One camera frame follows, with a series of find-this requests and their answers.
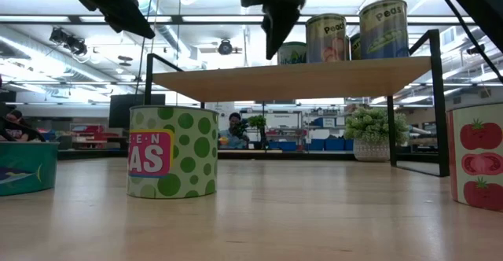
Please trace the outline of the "mixed vegetables can white label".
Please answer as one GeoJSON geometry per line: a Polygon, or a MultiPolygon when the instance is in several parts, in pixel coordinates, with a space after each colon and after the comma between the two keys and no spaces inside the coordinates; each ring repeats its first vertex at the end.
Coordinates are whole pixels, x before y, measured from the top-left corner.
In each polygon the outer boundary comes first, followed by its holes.
{"type": "Polygon", "coordinates": [[[277,63],[305,64],[307,62],[307,44],[305,42],[284,42],[277,51],[277,63]]]}

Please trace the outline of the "peach can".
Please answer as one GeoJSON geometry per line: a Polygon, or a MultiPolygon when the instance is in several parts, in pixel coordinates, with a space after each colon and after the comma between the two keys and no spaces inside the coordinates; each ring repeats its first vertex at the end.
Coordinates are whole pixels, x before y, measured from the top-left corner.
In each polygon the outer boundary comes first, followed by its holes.
{"type": "Polygon", "coordinates": [[[307,62],[326,63],[347,59],[346,18],[335,13],[311,17],[306,22],[307,62]]]}

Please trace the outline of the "blue peas can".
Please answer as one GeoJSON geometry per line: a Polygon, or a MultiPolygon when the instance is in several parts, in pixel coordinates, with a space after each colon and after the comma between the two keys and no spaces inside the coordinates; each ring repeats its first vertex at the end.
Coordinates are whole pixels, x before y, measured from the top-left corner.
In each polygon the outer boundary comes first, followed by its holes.
{"type": "Polygon", "coordinates": [[[359,13],[361,59],[409,56],[407,3],[381,0],[359,13]]]}

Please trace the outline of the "cream tomato can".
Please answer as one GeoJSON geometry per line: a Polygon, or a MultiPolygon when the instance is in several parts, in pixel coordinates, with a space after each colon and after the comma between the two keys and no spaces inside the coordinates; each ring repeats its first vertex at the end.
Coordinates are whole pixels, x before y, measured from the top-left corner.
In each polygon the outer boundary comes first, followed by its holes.
{"type": "Polygon", "coordinates": [[[452,198],[503,211],[503,102],[446,112],[452,198]]]}

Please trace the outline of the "black ceiling spotlight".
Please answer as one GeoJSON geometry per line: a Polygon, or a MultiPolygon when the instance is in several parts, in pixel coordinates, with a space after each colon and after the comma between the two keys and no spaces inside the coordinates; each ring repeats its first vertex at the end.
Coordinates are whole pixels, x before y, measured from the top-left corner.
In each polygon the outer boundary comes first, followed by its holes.
{"type": "Polygon", "coordinates": [[[62,46],[69,50],[75,56],[84,56],[87,54],[87,45],[84,39],[78,39],[62,28],[53,28],[49,40],[57,46],[62,46]]]}

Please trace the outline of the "black monitor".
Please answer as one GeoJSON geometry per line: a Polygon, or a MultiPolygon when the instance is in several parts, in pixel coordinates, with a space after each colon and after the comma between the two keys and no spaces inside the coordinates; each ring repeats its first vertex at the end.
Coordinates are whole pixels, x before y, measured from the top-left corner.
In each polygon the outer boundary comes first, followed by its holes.
{"type": "Polygon", "coordinates": [[[130,128],[130,108],[144,104],[144,94],[112,95],[108,126],[111,128],[130,128]]]}

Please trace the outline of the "white sign board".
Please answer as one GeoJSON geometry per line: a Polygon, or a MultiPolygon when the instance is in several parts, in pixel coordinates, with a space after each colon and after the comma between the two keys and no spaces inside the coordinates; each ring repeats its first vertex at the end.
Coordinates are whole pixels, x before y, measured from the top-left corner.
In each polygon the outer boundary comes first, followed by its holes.
{"type": "Polygon", "coordinates": [[[267,113],[266,125],[269,128],[299,128],[302,123],[301,113],[267,113]]]}

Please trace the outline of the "small dark green plant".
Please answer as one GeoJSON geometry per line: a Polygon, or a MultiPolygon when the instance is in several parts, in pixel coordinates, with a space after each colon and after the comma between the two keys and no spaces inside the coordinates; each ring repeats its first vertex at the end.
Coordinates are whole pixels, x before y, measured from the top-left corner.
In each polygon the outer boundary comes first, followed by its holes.
{"type": "Polygon", "coordinates": [[[265,116],[251,116],[248,118],[248,125],[250,127],[254,127],[259,131],[260,134],[260,143],[261,149],[266,149],[267,140],[266,140],[266,118],[265,116]]]}

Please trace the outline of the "red workbench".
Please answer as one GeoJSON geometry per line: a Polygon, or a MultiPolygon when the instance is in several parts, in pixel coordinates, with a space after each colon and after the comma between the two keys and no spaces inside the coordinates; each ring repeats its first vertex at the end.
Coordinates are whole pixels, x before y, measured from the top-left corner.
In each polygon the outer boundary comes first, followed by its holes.
{"type": "Polygon", "coordinates": [[[121,149],[127,138],[118,132],[107,132],[106,126],[95,123],[72,124],[73,149],[121,149]]]}

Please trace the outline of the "person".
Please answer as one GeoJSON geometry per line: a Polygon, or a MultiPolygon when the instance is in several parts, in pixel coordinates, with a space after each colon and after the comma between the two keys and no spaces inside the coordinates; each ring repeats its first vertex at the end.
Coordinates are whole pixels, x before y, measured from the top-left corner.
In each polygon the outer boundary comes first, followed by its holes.
{"type": "Polygon", "coordinates": [[[249,137],[244,131],[237,133],[237,126],[242,123],[239,113],[233,112],[229,115],[229,127],[218,133],[218,147],[220,149],[247,149],[249,137]]]}
{"type": "MultiPolygon", "coordinates": [[[[8,119],[11,122],[18,123],[24,127],[31,127],[25,121],[22,112],[20,112],[19,110],[13,110],[10,113],[8,113],[6,115],[6,119],[8,119]]],[[[10,137],[14,138],[16,141],[19,141],[19,142],[29,142],[29,141],[32,141],[35,139],[31,134],[26,133],[25,131],[18,129],[18,128],[6,129],[6,133],[10,137]]]]}

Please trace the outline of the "potted green plant white pot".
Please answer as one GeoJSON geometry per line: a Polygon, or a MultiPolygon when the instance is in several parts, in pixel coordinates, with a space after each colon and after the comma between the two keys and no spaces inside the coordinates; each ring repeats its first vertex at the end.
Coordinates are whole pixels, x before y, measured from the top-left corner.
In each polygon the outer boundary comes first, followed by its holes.
{"type": "Polygon", "coordinates": [[[353,153],[358,161],[385,162],[391,158],[389,135],[395,131],[395,144],[408,141],[409,125],[402,113],[394,114],[395,127],[390,128],[385,108],[358,108],[345,120],[344,137],[353,140],[353,153]]]}

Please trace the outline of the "green polka dot peas can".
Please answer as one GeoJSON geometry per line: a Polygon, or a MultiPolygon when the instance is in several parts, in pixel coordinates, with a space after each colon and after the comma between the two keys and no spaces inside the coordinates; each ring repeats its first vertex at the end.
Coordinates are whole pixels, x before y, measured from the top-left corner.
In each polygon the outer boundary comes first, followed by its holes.
{"type": "Polygon", "coordinates": [[[127,195],[201,197],[216,191],[218,114],[168,105],[130,108],[127,195]]]}

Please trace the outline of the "teal tuna can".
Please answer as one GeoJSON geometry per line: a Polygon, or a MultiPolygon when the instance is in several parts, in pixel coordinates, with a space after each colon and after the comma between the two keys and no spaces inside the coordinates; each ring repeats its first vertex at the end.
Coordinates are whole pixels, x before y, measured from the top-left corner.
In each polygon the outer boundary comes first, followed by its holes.
{"type": "Polygon", "coordinates": [[[58,143],[0,142],[0,197],[52,189],[58,143]]]}

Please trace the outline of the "wooden shelf black metal frame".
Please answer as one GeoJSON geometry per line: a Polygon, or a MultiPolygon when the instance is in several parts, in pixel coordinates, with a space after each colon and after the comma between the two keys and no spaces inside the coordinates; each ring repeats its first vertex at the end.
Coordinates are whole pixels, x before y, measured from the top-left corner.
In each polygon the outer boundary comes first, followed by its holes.
{"type": "Polygon", "coordinates": [[[152,85],[190,97],[202,105],[220,101],[288,100],[324,97],[384,97],[390,127],[391,165],[397,166],[394,95],[426,72],[432,75],[440,177],[447,177],[449,151],[438,30],[426,31],[401,58],[289,64],[184,72],[150,53],[146,58],[145,105],[152,85]]]}

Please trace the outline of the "black ceiling rail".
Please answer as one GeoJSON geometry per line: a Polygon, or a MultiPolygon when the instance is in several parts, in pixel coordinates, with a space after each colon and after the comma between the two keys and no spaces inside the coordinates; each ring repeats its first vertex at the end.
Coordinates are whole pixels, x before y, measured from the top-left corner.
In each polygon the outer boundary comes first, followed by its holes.
{"type": "MultiPolygon", "coordinates": [[[[408,16],[409,26],[457,26],[455,16],[408,16]]],[[[157,15],[147,18],[150,24],[161,25],[260,25],[261,15],[157,15]]],[[[0,15],[1,24],[86,24],[105,25],[103,16],[95,15],[0,15]]]]}

